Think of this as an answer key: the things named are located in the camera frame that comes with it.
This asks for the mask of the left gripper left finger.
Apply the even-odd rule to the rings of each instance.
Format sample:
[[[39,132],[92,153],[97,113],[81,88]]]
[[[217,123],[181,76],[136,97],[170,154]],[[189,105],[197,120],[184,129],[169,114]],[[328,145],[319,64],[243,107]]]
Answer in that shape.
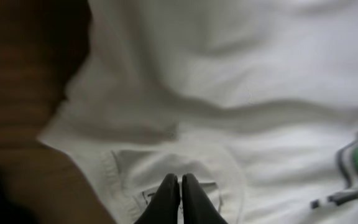
[[[135,224],[177,224],[180,187],[175,174],[167,174]]]

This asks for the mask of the white t-shirt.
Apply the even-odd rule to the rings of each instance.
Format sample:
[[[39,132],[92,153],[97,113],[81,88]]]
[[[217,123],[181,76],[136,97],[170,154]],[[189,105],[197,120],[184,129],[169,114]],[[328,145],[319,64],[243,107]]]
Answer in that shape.
[[[228,223],[358,223],[358,0],[90,1],[39,141],[117,223],[192,173]]]

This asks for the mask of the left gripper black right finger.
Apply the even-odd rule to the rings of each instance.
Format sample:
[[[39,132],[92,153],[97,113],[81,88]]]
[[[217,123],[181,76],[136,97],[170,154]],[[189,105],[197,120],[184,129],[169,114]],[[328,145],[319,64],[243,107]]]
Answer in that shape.
[[[227,224],[193,174],[182,177],[184,224]]]

